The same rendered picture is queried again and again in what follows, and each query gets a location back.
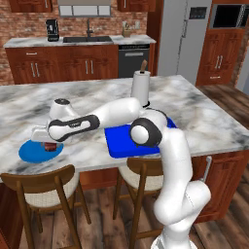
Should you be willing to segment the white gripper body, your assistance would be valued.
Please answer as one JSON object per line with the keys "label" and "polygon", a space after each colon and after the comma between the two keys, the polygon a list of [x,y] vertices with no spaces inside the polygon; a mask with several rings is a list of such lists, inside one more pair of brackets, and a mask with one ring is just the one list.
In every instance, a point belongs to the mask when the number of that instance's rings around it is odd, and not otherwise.
{"label": "white gripper body", "polygon": [[53,143],[53,140],[44,126],[35,126],[32,129],[31,140],[34,142]]}

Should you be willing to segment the round blue plate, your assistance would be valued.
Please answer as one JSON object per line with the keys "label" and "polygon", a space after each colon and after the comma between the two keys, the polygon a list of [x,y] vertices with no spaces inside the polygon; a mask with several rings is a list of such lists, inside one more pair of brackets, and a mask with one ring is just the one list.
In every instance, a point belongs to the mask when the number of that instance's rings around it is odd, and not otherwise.
{"label": "round blue plate", "polygon": [[62,150],[62,144],[58,144],[55,151],[46,151],[45,146],[41,142],[27,140],[20,146],[18,155],[23,161],[41,163],[57,157]]}

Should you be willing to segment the blue rectangular tray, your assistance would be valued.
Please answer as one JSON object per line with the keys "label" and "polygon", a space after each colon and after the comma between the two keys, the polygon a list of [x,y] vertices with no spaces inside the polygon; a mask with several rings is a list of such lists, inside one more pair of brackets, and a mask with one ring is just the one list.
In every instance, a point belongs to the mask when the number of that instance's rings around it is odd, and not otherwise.
{"label": "blue rectangular tray", "polygon": [[[131,133],[139,126],[148,133],[144,144],[137,144],[131,139]],[[105,138],[110,156],[119,159],[158,153],[162,134],[152,121],[139,118],[132,124],[106,128]]]}

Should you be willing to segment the wooden stool with cream seat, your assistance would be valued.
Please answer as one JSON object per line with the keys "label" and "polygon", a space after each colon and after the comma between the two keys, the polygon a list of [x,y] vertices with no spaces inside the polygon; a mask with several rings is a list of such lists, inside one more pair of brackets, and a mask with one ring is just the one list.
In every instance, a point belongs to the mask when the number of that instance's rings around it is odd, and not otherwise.
{"label": "wooden stool with cream seat", "polygon": [[73,219],[73,209],[82,206],[88,224],[91,223],[80,183],[80,174],[72,164],[58,170],[36,175],[2,173],[3,183],[17,192],[28,249],[35,249],[30,215],[37,220],[39,233],[43,232],[41,213],[62,210],[72,235],[73,245],[62,249],[82,249]]}
{"label": "wooden stool with cream seat", "polygon": [[119,201],[131,198],[134,215],[128,249],[134,249],[137,239],[158,236],[161,230],[138,232],[138,222],[144,196],[158,196],[162,188],[163,172],[160,159],[128,158],[126,166],[118,169],[113,219],[117,218]]}

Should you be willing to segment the wooden base cupboard run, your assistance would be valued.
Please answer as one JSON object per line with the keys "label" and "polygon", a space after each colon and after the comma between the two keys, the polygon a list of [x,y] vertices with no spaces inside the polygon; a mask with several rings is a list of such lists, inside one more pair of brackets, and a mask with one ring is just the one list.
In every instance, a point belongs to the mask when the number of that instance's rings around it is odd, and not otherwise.
{"label": "wooden base cupboard run", "polygon": [[118,46],[7,48],[16,85],[118,77]]}

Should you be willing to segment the black coffee machine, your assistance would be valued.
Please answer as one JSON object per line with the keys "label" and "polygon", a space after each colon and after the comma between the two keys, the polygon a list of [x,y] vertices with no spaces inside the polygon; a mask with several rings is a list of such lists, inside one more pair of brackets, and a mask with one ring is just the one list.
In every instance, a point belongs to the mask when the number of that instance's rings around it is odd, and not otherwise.
{"label": "black coffee machine", "polygon": [[56,42],[59,40],[58,34],[58,26],[56,19],[47,19],[46,20],[46,27],[47,27],[47,36],[49,42]]}

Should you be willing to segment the dark sink basin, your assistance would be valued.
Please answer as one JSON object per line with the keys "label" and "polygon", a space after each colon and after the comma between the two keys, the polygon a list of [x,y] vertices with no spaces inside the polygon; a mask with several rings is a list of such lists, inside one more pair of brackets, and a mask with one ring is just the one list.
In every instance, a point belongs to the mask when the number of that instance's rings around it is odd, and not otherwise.
{"label": "dark sink basin", "polygon": [[63,43],[84,43],[84,42],[113,42],[109,36],[99,37],[64,37]]}

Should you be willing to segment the dark tap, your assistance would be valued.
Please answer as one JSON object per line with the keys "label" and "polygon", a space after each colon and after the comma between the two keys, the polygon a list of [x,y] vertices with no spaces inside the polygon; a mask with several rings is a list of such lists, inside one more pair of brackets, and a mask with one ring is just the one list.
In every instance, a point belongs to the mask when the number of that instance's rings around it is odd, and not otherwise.
{"label": "dark tap", "polygon": [[89,19],[87,20],[87,35],[88,38],[90,38],[90,35],[93,33],[94,31],[89,27]]}

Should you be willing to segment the dark grey dishwasher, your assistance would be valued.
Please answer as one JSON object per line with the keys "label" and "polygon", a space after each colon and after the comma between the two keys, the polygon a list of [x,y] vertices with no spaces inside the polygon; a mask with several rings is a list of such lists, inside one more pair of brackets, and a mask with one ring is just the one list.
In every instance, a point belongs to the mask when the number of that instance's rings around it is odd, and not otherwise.
{"label": "dark grey dishwasher", "polygon": [[150,45],[119,45],[119,73],[120,78],[132,78],[138,71],[144,59],[149,60]]}

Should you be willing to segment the grey framed window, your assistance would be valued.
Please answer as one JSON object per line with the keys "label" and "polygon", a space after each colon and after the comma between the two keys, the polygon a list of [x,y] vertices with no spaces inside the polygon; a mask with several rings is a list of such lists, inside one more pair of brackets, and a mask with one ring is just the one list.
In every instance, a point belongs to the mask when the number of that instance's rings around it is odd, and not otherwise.
{"label": "grey framed window", "polygon": [[57,0],[62,17],[109,17],[111,0]]}

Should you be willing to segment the silver fridge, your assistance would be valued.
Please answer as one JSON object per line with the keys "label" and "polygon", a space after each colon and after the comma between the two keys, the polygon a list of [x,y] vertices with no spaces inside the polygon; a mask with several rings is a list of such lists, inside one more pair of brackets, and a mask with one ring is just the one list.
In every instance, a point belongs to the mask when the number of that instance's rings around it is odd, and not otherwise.
{"label": "silver fridge", "polygon": [[181,75],[196,84],[212,0],[164,0],[159,76]]}

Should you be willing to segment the wooden island cupboard door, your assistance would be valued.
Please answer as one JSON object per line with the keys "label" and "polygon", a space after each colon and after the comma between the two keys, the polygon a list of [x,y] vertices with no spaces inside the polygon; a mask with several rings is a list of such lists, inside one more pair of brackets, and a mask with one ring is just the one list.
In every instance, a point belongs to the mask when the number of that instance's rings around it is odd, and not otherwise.
{"label": "wooden island cupboard door", "polygon": [[219,220],[226,215],[248,161],[249,150],[212,155],[205,181],[211,199],[196,218],[196,224]]}

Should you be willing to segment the tall wooden cupboard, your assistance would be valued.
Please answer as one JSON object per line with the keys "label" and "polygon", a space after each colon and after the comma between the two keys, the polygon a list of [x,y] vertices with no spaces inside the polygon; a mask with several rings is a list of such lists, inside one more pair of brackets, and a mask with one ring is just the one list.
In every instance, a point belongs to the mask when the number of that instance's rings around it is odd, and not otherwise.
{"label": "tall wooden cupboard", "polygon": [[208,29],[196,76],[197,86],[227,85],[237,60],[244,30]]}

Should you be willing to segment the silver microwave oven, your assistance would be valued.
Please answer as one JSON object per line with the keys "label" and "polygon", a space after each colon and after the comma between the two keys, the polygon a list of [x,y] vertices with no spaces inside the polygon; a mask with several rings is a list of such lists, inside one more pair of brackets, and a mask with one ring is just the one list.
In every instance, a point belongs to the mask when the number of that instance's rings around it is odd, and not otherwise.
{"label": "silver microwave oven", "polygon": [[244,28],[249,17],[249,5],[214,4],[211,11],[210,25],[214,28]]}

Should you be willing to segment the wooden wall cupboard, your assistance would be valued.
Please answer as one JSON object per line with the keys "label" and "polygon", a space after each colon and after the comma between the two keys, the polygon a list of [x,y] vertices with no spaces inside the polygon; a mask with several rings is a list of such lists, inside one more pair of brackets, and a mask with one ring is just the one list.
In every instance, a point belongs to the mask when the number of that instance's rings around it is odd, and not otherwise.
{"label": "wooden wall cupboard", "polygon": [[120,12],[153,12],[156,0],[117,0]]}
{"label": "wooden wall cupboard", "polygon": [[13,13],[50,13],[52,0],[9,0]]}

